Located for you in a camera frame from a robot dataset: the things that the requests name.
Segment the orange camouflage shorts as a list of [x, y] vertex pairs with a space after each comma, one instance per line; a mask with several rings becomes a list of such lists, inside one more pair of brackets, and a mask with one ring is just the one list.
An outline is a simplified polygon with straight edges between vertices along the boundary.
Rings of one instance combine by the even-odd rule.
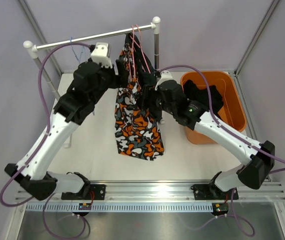
[[136, 104], [132, 103], [134, 84], [131, 83], [132, 53], [129, 45], [124, 45], [118, 59], [126, 65], [129, 78], [127, 87], [120, 87], [116, 94], [114, 135], [117, 151], [120, 155], [153, 161], [164, 154], [164, 144], [157, 120], [149, 110], [145, 117], [138, 108], [137, 101], [143, 87], [140, 86], [137, 73], [134, 90]]

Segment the black shorts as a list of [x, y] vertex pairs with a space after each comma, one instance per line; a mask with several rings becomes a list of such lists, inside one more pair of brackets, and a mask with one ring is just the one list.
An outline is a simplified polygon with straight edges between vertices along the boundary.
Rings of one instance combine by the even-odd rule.
[[[189, 79], [183, 84], [183, 90], [188, 99], [198, 101], [199, 103], [209, 108], [209, 95], [207, 88], [199, 89], [197, 85]], [[223, 97], [219, 93], [215, 85], [210, 85], [209, 90], [211, 95], [211, 105], [213, 113], [219, 118], [221, 118], [219, 115], [219, 111], [224, 106]]]

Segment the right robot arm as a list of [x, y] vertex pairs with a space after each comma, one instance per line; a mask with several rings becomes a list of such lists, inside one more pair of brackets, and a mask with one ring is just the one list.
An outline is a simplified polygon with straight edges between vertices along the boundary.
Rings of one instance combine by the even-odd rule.
[[270, 156], [275, 152], [273, 143], [260, 143], [220, 121], [208, 106], [185, 95], [183, 87], [173, 79], [144, 86], [138, 105], [143, 110], [167, 112], [178, 124], [209, 137], [239, 160], [239, 166], [219, 171], [209, 183], [192, 185], [196, 199], [223, 200], [232, 189], [241, 186], [258, 190], [275, 165]]

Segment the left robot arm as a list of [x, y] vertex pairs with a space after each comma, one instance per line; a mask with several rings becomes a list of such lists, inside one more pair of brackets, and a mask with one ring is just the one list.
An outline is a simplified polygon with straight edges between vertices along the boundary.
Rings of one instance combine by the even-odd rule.
[[89, 196], [91, 182], [79, 172], [60, 174], [48, 170], [52, 160], [67, 138], [85, 121], [108, 89], [126, 85], [129, 73], [117, 59], [108, 67], [92, 58], [81, 63], [73, 73], [73, 80], [49, 117], [38, 142], [26, 160], [9, 163], [5, 172], [33, 198], [42, 201], [53, 193], [73, 194], [78, 199]]

